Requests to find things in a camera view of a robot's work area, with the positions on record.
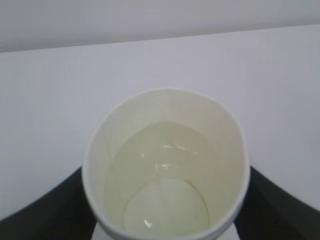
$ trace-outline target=white paper cup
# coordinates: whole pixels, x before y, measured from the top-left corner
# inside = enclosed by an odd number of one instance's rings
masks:
[[[119,205],[120,201],[117,199],[126,202],[132,197],[132,194],[128,193],[134,193],[139,189],[122,187],[119,190],[119,186],[115,185],[114,195],[110,197],[108,203],[114,205],[111,215],[106,214],[104,204],[108,200],[105,198],[107,171],[121,146],[145,127],[162,122],[188,126],[207,137],[226,166],[225,174],[203,176],[199,176],[201,173],[194,174],[195,178],[203,178],[198,181],[197,190],[207,206],[209,219],[216,215],[219,209],[219,220],[211,224],[207,230],[167,239],[215,239],[232,224],[242,206],[249,184],[250,163],[243,132],[232,115],[219,103],[190,91],[150,90],[126,100],[109,114],[93,135],[82,167],[82,181],[89,205],[105,232],[114,239],[158,239],[130,233],[121,226],[124,206]],[[135,181],[135,179],[125,179],[125,181]],[[213,183],[219,183],[218,190],[213,189],[213,186],[217,186]],[[218,206],[217,199],[223,200],[224,206]]]

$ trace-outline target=white table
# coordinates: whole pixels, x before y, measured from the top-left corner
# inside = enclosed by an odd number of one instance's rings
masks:
[[[0,54],[0,219],[81,166],[111,108],[192,89],[239,119],[252,165],[320,210],[320,25]]]

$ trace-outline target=paper cup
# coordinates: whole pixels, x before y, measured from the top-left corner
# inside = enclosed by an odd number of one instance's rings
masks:
[[[124,208],[133,195],[152,180],[150,174],[114,174],[114,194],[109,196],[105,196],[105,184],[107,171],[122,145],[142,129],[165,122],[191,127],[205,136],[217,150],[224,166],[223,171],[215,171],[215,159],[212,158],[212,162],[195,163],[193,170],[182,174],[184,176],[176,176],[176,179],[187,178],[196,183],[194,187],[207,207],[209,225],[200,232],[167,239],[215,239],[232,224],[241,208],[249,184],[250,163],[244,136],[236,120],[219,103],[203,95],[179,89],[150,90],[126,100],[109,114],[93,135],[82,167],[82,181],[89,205],[105,232],[114,239],[159,239],[157,236],[134,234],[123,228]],[[178,181],[161,184],[177,189],[180,186]],[[188,196],[190,191],[182,191],[180,195]],[[106,211],[106,204],[111,206],[111,211]]]

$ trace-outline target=cup bottom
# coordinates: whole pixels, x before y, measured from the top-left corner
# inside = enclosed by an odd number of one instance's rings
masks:
[[[138,190],[123,213],[123,228],[142,237],[168,238],[209,228],[208,208],[187,181],[161,178]]]

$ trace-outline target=clear liquid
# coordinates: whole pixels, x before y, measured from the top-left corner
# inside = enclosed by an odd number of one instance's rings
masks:
[[[163,122],[142,129],[108,168],[107,217],[142,237],[185,236],[208,229],[219,211],[209,216],[197,186],[211,178],[214,168],[219,171],[219,161],[213,165],[213,158],[218,155],[211,142],[190,127]]]

